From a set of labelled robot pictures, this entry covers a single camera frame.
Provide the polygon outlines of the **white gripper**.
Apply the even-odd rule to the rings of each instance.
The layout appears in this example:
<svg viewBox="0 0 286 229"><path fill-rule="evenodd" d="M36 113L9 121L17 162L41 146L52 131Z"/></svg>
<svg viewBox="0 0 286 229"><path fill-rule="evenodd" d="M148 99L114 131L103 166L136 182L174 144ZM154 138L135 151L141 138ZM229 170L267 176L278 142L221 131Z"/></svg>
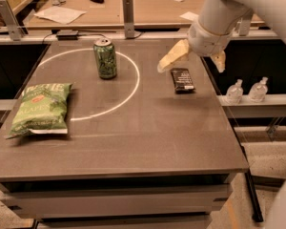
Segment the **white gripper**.
<svg viewBox="0 0 286 229"><path fill-rule="evenodd" d="M160 73L167 71L176 61L187 56L190 48L200 56L211 56L217 70L225 71L226 53L232 34L217 35L206 31L196 16L187 32L187 39L179 40L158 62L157 70Z"/></svg>

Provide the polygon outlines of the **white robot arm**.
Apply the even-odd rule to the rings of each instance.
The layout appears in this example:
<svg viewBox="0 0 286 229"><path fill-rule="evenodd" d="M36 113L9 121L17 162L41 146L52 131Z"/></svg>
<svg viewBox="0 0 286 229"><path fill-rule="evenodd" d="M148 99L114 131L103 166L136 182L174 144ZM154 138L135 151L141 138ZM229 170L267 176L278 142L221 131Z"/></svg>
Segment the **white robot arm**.
<svg viewBox="0 0 286 229"><path fill-rule="evenodd" d="M257 15L286 45L286 0L205 0L187 33L188 46L200 56L222 54L243 17Z"/></svg>

